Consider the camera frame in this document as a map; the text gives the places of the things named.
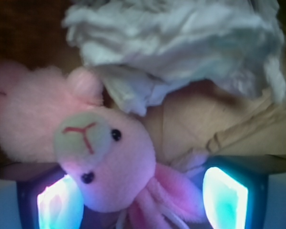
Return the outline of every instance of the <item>pink stuffed animal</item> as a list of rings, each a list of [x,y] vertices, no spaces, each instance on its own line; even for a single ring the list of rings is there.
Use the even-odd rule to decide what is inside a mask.
[[[121,211],[134,228],[164,229],[205,220],[201,191],[156,163],[141,123],[102,106],[102,84],[78,68],[64,78],[51,67],[30,72],[0,64],[0,145],[22,162],[58,161],[87,207]]]

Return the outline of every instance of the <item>plush toy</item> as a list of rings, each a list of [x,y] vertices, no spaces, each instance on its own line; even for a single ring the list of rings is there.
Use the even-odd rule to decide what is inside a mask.
[[[59,162],[87,207],[121,211],[117,229],[127,216],[138,229],[205,220],[201,191],[156,163],[143,125],[103,107],[102,84],[84,68],[65,78],[54,67],[0,63],[0,146],[18,161]]]

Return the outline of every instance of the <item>plush toy arm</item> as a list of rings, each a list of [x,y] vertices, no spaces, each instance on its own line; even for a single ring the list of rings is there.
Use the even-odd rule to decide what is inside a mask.
[[[17,62],[0,62],[0,113],[9,92],[28,71],[24,65]]]
[[[84,67],[73,70],[67,84],[72,93],[85,103],[100,106],[103,103],[101,80]]]
[[[148,185],[153,197],[181,219],[203,222],[206,219],[202,192],[180,172],[157,164],[155,179]]]

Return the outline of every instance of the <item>plush toy head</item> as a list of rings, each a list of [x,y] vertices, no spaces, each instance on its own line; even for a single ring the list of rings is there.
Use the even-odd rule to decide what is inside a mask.
[[[91,209],[127,208],[154,175],[149,135],[138,121],[117,111],[94,108],[71,116],[54,139],[58,162]]]
[[[156,163],[141,123],[102,107],[102,84],[91,72],[65,78],[54,67],[31,72],[6,62],[0,76],[0,145],[9,157],[58,161],[87,207],[127,209],[135,228],[170,228],[163,215],[181,228],[180,218],[205,218],[200,190]]]

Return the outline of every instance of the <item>pink fur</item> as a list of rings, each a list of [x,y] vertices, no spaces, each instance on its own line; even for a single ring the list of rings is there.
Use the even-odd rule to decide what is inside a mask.
[[[0,114],[7,101],[7,94],[29,70],[22,64],[0,62]]]
[[[30,72],[10,62],[0,65],[0,77],[0,145],[10,158],[59,162],[87,207],[126,209],[135,228],[170,228],[167,209],[205,219],[200,190],[156,163],[140,122],[102,107],[102,84],[90,71],[78,68],[66,79],[55,67]]]

